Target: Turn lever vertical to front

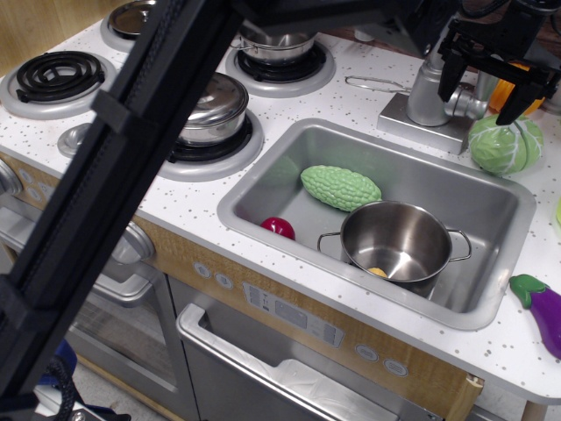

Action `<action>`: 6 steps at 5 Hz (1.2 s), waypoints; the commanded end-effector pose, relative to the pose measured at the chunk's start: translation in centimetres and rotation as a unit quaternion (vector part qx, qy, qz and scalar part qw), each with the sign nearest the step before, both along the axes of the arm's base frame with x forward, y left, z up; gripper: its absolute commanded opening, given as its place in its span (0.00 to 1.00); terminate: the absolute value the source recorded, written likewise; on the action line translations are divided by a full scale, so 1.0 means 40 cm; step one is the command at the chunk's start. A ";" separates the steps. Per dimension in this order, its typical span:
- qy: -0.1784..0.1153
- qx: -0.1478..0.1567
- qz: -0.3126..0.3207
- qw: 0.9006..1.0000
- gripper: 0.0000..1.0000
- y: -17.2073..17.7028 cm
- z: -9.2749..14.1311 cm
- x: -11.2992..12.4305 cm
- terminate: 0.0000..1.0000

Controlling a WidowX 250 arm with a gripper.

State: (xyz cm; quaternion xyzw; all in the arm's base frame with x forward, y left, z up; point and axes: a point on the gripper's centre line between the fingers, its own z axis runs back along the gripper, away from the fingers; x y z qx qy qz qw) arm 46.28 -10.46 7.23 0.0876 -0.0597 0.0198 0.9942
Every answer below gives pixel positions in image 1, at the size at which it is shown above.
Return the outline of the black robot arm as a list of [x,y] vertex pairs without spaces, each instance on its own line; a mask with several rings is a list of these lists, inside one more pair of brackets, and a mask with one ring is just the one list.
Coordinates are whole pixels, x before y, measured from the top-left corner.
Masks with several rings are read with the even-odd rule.
[[[188,208],[200,211],[215,204],[202,195],[170,208],[157,205],[156,173],[244,19],[277,33],[416,13],[429,39],[444,36],[444,93],[458,80],[461,63],[525,82],[525,75],[508,69],[509,61],[528,62],[529,79],[551,91],[554,75],[529,55],[540,30],[529,16],[539,12],[538,3],[513,3],[495,23],[446,21],[456,9],[452,1],[434,2],[427,10],[409,1],[159,4],[116,81],[95,97],[96,116],[84,148],[69,164],[22,257],[2,279],[18,300],[17,306],[4,304],[1,313],[2,398],[30,393],[135,212],[154,222],[173,222]],[[434,179],[412,167],[388,165],[380,172],[386,182],[403,182],[434,212],[450,211],[459,221],[467,216],[468,206],[475,205],[490,211],[493,226],[505,229],[506,245],[499,256],[507,266],[489,272],[479,300],[493,310],[490,319],[467,329],[451,318],[438,321],[415,312],[418,296],[407,296],[385,282],[367,290],[331,273],[327,260],[313,264],[301,254],[274,249],[273,237],[259,244],[242,235],[242,248],[234,251],[227,245],[234,231],[216,218],[200,216],[183,223],[182,252],[187,257],[207,253],[225,268],[248,269],[290,301],[346,325],[348,334],[387,345],[393,359],[421,376],[413,399],[428,410],[440,403],[457,406],[469,375],[510,389],[533,404],[559,404],[559,358],[538,345],[531,323],[517,321],[513,304],[503,296],[512,268],[550,273],[560,256],[557,249],[529,241],[533,210],[508,208],[482,188],[461,187],[450,175]]]

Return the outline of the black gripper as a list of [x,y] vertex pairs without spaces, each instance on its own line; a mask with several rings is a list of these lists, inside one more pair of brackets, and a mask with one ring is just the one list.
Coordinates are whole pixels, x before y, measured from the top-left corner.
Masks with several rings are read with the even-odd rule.
[[537,35],[559,10],[559,1],[511,1],[493,23],[454,18],[438,48],[444,61],[440,98],[451,99],[468,67],[514,85],[496,118],[499,126],[515,122],[536,100],[552,97],[560,59],[539,44]]

